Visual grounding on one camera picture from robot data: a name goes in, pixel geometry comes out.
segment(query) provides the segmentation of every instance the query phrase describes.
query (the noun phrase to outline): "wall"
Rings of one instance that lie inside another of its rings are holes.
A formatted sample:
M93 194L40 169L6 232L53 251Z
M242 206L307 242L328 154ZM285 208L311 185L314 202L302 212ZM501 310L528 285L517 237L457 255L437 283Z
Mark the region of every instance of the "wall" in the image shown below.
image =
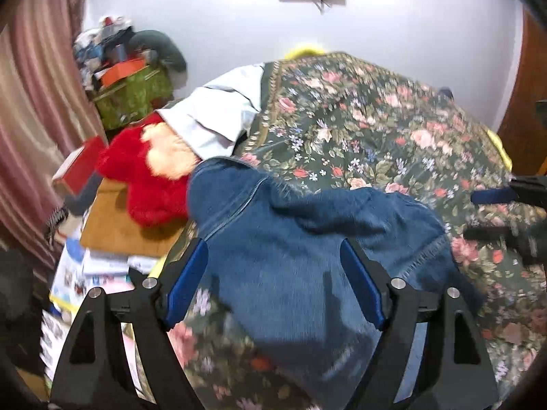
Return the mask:
M497 129L518 68L518 0L329 0L333 7L322 15L314 1L88 0L85 27L125 14L137 30L165 32L188 61L178 96L234 67L318 42L449 86L463 108Z

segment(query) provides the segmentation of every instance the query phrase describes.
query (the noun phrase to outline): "denim shirt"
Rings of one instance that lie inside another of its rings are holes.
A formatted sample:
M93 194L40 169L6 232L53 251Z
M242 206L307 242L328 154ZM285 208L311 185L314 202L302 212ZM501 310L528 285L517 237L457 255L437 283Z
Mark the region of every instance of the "denim shirt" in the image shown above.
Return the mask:
M260 353L324 410L343 408L380 332L367 322L340 264L344 238L416 289L477 292L458 271L442 223L400 193L372 188L302 195L244 162L209 159L188 191L209 247L202 287L231 308ZM427 324L418 324L398 400L411 394Z

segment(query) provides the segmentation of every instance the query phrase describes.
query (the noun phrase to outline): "red plush toy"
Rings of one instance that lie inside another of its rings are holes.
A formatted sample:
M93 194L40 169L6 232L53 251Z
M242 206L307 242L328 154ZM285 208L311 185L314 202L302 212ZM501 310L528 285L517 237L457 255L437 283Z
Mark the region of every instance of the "red plush toy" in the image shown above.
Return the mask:
M187 217L186 191L198 157L154 112L118 134L99 157L97 171L128 184L128 212L152 226Z

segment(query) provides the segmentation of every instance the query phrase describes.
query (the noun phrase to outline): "white cloth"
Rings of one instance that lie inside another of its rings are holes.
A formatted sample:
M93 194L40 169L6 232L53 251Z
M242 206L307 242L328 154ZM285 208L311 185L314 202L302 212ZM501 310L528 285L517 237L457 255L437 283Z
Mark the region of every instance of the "white cloth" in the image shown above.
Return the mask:
M229 157L261 111L263 73L263 64L233 69L158 113L202 160Z

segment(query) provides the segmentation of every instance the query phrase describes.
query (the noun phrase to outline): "pink curtain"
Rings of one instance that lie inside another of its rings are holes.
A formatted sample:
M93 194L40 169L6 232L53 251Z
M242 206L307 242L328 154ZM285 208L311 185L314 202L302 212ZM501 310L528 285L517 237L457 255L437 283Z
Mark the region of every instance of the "pink curtain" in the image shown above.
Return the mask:
M42 263L54 267L43 226L61 204L50 186L64 158L105 137L72 56L84 0L22 0L0 34L0 222Z

